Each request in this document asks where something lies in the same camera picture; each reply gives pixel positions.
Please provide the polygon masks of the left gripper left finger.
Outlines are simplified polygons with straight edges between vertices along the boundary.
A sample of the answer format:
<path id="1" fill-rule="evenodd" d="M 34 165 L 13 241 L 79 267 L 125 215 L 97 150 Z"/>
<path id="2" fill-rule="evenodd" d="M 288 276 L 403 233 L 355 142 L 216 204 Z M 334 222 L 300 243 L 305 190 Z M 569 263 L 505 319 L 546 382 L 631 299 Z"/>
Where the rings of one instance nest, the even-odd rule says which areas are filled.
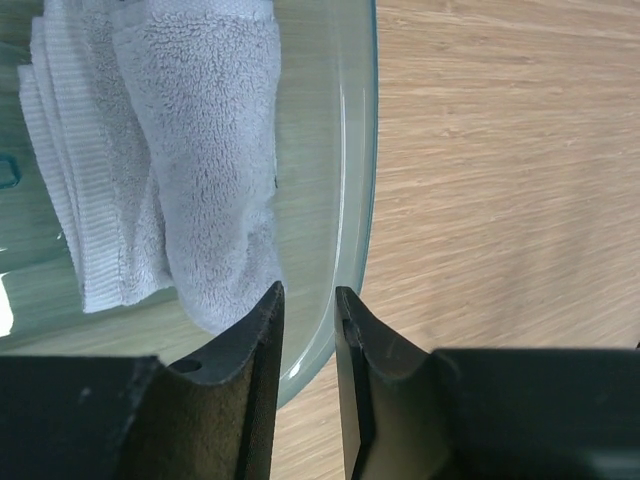
<path id="1" fill-rule="evenodd" d="M 265 479 L 284 330 L 273 284 L 193 353 L 3 356 L 5 479 Z"/>

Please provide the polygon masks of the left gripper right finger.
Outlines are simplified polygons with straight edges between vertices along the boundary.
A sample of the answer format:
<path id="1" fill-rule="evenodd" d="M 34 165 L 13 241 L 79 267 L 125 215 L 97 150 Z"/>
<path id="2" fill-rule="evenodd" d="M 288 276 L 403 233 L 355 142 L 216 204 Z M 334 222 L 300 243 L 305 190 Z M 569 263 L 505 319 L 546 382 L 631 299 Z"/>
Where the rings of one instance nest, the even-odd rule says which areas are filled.
<path id="1" fill-rule="evenodd" d="M 631 349 L 424 351 L 335 294 L 349 479 L 635 479 Z"/>

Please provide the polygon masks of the grey panda towel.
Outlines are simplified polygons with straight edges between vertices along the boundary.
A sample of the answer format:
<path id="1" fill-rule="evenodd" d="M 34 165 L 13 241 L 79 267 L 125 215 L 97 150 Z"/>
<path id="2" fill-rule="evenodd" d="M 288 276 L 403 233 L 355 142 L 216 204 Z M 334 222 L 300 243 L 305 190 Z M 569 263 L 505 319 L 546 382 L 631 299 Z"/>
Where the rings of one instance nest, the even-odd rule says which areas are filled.
<path id="1" fill-rule="evenodd" d="M 83 309 L 174 288 L 219 334 L 281 279 L 269 1 L 48 1 L 19 98 Z"/>

